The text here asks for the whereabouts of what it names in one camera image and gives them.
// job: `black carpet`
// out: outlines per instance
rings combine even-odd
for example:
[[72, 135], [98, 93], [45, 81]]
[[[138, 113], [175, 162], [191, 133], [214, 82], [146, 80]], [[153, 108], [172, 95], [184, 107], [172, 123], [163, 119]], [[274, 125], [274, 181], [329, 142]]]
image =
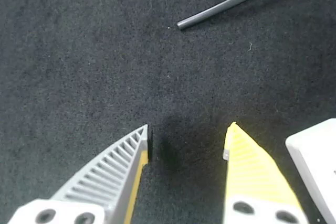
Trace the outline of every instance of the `black carpet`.
[[220, 223], [232, 121], [321, 219], [285, 148], [336, 116], [336, 0], [0, 0], [0, 219], [148, 123], [133, 223]]

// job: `screw hole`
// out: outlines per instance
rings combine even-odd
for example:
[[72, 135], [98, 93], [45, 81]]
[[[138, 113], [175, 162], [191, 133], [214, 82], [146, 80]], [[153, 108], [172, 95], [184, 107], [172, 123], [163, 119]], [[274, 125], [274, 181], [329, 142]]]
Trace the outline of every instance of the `screw hole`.
[[95, 217], [92, 213], [85, 212], [75, 219], [75, 224], [93, 224], [95, 220], [94, 218]]
[[233, 209], [247, 215], [253, 215], [254, 209], [248, 203], [239, 201], [233, 205]]
[[35, 222], [38, 224], [48, 223], [52, 221], [55, 214], [56, 214], [56, 211], [53, 209], [43, 210], [37, 215]]
[[297, 218], [294, 215], [292, 215], [291, 213], [286, 212], [286, 211], [278, 211], [277, 212], [277, 219], [282, 220], [286, 223], [298, 223]]

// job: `yellow stripe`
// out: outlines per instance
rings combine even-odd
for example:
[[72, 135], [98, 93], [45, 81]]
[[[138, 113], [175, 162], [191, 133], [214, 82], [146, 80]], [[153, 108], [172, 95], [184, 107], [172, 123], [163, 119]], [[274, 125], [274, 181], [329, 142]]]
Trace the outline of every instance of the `yellow stripe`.
[[130, 224], [131, 223], [133, 209], [134, 209], [134, 205], [135, 205], [135, 199], [136, 199], [137, 193], [138, 193], [142, 168], [146, 164], [148, 164], [148, 151], [142, 151], [141, 156], [140, 156], [140, 160], [139, 160], [139, 164], [138, 164], [137, 174], [135, 175], [135, 178], [134, 178], [134, 183], [133, 183], [133, 188], [132, 188], [130, 201], [128, 202], [127, 212], [126, 212], [126, 215], [125, 215], [125, 218], [124, 218], [124, 224]]

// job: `black wire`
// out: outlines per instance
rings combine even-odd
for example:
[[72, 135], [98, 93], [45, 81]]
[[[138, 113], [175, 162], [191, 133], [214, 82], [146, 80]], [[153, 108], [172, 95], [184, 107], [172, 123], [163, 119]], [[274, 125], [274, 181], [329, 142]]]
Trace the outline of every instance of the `black wire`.
[[241, 4], [246, 0], [226, 0], [218, 5], [215, 5], [207, 10], [204, 10], [201, 13], [198, 13], [194, 16], [191, 16], [189, 18], [186, 18], [180, 22], [177, 23], [177, 26], [180, 30], [185, 29], [187, 27], [193, 26], [207, 18], [210, 18], [220, 12], [223, 12], [225, 10], [228, 10], [236, 5]]

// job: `gray plastic part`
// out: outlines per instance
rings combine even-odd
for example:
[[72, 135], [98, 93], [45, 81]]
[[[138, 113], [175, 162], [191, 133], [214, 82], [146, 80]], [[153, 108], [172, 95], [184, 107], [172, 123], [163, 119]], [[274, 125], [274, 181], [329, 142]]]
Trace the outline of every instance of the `gray plastic part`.
[[92, 159], [51, 199], [96, 204], [104, 208], [106, 223], [124, 223], [141, 153], [147, 150], [144, 125]]
[[218, 5], [215, 5], [207, 10], [204, 10], [201, 13], [198, 13], [194, 16], [191, 16], [189, 18], [186, 18], [180, 22], [177, 23], [177, 26], [180, 30], [188, 28], [190, 26], [193, 26], [207, 18], [210, 18], [218, 13], [221, 13], [225, 10], [228, 10], [236, 5], [241, 4], [246, 0], [226, 0]]

